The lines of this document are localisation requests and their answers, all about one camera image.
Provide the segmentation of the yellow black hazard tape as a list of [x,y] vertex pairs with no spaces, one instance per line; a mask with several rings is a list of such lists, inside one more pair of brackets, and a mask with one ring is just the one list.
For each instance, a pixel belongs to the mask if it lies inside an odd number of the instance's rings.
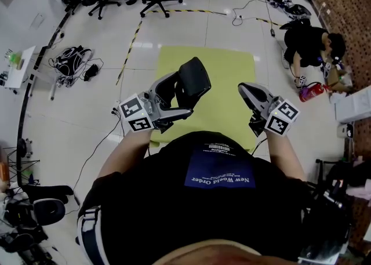
[[203,10],[203,9],[171,9],[171,10],[165,10],[165,11],[162,11],[162,10],[149,10],[147,13],[164,13],[164,14],[170,14],[170,13],[181,13],[181,12],[188,12],[188,13],[211,13],[211,14],[217,14],[217,15],[221,15],[221,16],[227,16],[228,14],[227,13],[221,13],[221,12],[214,12],[214,11],[211,11],[211,10]]
[[283,25],[278,24],[278,23],[275,23],[275,22],[273,22],[273,21],[271,21],[271,20],[261,19],[261,18],[257,18],[257,17],[256,17],[255,19],[258,20],[258,21],[262,21],[262,22],[265,22],[265,23],[271,24],[271,25],[278,26],[278,27],[282,27],[282,26],[283,26]]
[[133,49],[133,45],[134,45],[134,43],[135,43],[135,41],[136,41],[136,38],[137,38],[137,35],[138,35],[138,33],[139,33],[140,29],[141,29],[141,25],[142,25],[142,23],[143,23],[143,18],[140,20],[140,22],[139,22],[139,24],[138,24],[138,26],[137,26],[137,28],[136,28],[136,30],[135,30],[135,32],[134,32],[134,36],[133,36],[133,38],[132,38],[132,40],[131,40],[131,43],[130,43],[130,45],[129,45],[129,49],[128,49],[127,55],[126,55],[126,57],[125,57],[125,61],[124,61],[124,63],[123,63],[123,66],[122,66],[122,68],[121,68],[119,74],[118,74],[118,78],[117,78],[117,81],[116,81],[116,83],[115,83],[116,86],[118,85],[119,81],[121,80],[122,74],[123,74],[124,69],[125,69],[125,67],[126,67],[126,65],[127,65],[127,62],[128,62],[129,56],[130,56],[130,53],[131,53],[131,51],[132,51],[132,49]]

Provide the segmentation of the person's right forearm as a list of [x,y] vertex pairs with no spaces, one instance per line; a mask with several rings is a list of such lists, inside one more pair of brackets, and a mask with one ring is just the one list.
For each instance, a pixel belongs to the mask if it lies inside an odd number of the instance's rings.
[[287,177],[306,181],[303,167],[287,136],[279,136],[266,131],[271,163],[277,166]]

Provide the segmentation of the person's chin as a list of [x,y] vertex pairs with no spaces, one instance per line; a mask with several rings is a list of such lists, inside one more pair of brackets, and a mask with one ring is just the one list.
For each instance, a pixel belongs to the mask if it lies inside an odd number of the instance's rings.
[[152,265],[299,265],[258,251],[235,241],[209,239],[162,256]]

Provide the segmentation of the red fire extinguisher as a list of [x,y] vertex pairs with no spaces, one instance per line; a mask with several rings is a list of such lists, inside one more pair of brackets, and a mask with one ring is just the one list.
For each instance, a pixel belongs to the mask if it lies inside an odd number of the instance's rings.
[[327,86],[320,82],[312,82],[302,87],[299,93],[299,99],[301,102],[307,102],[319,95],[324,91],[327,91]]

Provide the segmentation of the cardboard box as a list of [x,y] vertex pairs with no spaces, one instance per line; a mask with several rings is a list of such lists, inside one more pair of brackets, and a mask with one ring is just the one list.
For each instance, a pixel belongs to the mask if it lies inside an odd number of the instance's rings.
[[338,70],[337,67],[330,69],[326,83],[333,92],[350,93],[352,90],[351,75],[345,70]]

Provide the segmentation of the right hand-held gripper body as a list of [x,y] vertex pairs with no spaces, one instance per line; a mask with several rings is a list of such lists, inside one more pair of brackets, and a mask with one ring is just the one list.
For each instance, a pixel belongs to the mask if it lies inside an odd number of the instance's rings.
[[254,112],[249,126],[257,137],[264,131],[285,136],[300,115],[300,110],[288,99],[273,97],[260,112]]

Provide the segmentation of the black equipment pile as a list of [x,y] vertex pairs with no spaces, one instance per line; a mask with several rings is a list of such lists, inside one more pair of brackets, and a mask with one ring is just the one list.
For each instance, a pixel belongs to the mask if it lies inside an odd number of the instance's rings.
[[273,8],[280,9],[292,20],[309,19],[311,12],[303,5],[293,3],[291,0],[265,0]]

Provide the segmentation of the black curved rail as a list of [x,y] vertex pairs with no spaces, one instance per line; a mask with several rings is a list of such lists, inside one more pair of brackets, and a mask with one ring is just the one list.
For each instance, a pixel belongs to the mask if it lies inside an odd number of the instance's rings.
[[[59,25],[57,26],[54,34],[52,35],[52,38],[50,39],[49,43],[47,46],[43,46],[41,48],[41,51],[40,51],[40,54],[37,56],[36,58],[36,62],[34,63],[31,71],[31,75],[29,77],[28,80],[26,80],[26,91],[25,91],[25,94],[24,94],[24,99],[23,99],[23,103],[22,103],[22,106],[21,106],[21,112],[20,112],[20,118],[19,118],[19,126],[18,126],[18,131],[17,131],[17,141],[20,141],[20,139],[23,137],[23,127],[24,127],[24,120],[25,120],[25,117],[26,117],[26,110],[27,110],[27,105],[28,105],[28,100],[29,98],[31,97],[31,89],[33,88],[34,86],[34,83],[36,81],[36,75],[34,75],[34,71],[38,71],[40,65],[41,65],[41,61],[46,53],[46,51],[48,49],[51,49],[52,45],[55,43],[55,40],[57,38],[57,33],[59,30],[61,30],[66,21],[68,20],[68,18],[71,16],[71,12],[68,11],[65,16],[63,17],[63,19],[61,20],[61,22],[59,23]],[[23,175],[23,171],[24,169],[22,168],[22,157],[21,157],[21,154],[20,154],[20,150],[17,149],[16,151],[16,179],[17,179],[17,183],[19,186],[22,185],[22,182],[23,182],[23,178],[22,178],[22,175]]]

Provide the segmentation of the person's black shirt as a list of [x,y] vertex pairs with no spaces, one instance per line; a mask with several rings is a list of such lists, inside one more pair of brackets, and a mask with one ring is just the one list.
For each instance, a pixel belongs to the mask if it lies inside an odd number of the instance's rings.
[[99,210],[110,265],[152,265],[208,240],[296,261],[310,198],[301,179],[221,133],[199,131],[96,179],[79,215]]

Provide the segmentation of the person's left forearm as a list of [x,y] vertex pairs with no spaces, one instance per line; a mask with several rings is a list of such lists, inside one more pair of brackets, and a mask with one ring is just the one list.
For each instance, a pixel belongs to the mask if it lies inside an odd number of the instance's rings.
[[127,133],[107,158],[98,178],[114,172],[125,173],[144,159],[150,144],[152,129]]

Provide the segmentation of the black shoulder-mounted device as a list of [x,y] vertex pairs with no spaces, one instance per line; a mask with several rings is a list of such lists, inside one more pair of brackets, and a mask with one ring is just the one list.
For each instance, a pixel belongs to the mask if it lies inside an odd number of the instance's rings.
[[351,228],[344,180],[318,184],[303,220],[304,240],[298,262],[335,265],[346,249]]

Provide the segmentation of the white box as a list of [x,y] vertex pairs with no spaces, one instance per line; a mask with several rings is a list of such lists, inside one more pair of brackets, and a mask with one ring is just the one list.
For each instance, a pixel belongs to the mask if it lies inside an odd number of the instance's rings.
[[371,86],[339,100],[334,105],[336,121],[349,123],[371,117]]

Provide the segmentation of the white side table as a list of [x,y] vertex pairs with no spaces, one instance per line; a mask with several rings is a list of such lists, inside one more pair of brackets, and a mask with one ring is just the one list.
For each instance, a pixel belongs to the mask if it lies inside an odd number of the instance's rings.
[[0,73],[0,87],[6,89],[20,89],[22,84],[26,81],[26,73],[28,66],[31,63],[32,56],[34,55],[36,46],[32,46],[23,51],[18,51],[20,60],[18,65],[11,65],[8,60],[8,54],[14,52],[8,50],[5,53],[5,60],[7,63],[7,70]]

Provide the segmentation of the yellow-green tablecloth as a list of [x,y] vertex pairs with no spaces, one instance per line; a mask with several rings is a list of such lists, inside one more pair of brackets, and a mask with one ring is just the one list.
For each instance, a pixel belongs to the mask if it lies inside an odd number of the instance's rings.
[[154,147],[190,132],[212,131],[239,143],[244,149],[255,147],[256,137],[249,127],[252,116],[238,92],[241,82],[254,82],[254,58],[248,52],[235,50],[164,46],[158,57],[156,78],[174,72],[193,57],[200,59],[211,83],[211,89],[197,102],[193,114],[179,120],[165,133],[155,130],[151,135]]

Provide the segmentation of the black office chair with clothes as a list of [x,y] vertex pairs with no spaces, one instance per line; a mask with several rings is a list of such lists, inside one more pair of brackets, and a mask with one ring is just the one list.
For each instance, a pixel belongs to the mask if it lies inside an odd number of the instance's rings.
[[335,186],[340,182],[340,187],[366,187],[371,190],[371,160],[336,162],[316,159],[318,165],[317,183],[321,186]]

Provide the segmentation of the small black object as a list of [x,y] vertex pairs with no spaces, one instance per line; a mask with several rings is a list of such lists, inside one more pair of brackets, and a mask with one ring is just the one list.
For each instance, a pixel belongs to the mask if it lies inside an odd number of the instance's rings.
[[180,107],[194,108],[212,87],[207,71],[200,59],[193,57],[179,68],[178,76],[175,86],[177,103]]

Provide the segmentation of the black power adapter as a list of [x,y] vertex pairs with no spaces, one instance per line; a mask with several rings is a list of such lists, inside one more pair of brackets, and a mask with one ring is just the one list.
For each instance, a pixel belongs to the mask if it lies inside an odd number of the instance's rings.
[[83,73],[83,81],[88,82],[93,77],[95,77],[99,72],[99,67],[96,64],[92,64],[84,73]]

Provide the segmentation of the black white backpack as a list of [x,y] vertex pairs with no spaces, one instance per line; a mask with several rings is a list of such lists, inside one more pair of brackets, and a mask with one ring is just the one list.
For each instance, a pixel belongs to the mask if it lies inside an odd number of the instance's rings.
[[52,67],[66,77],[74,76],[88,62],[92,53],[91,49],[81,45],[67,48],[52,60]]

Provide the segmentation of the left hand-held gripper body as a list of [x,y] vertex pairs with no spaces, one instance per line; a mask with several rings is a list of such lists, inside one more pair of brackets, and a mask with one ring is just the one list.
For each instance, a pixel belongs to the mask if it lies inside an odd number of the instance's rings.
[[174,94],[171,93],[160,96],[154,91],[144,91],[121,102],[119,110],[131,131],[154,129],[163,133],[173,122],[165,120],[161,109],[171,108],[173,98]]

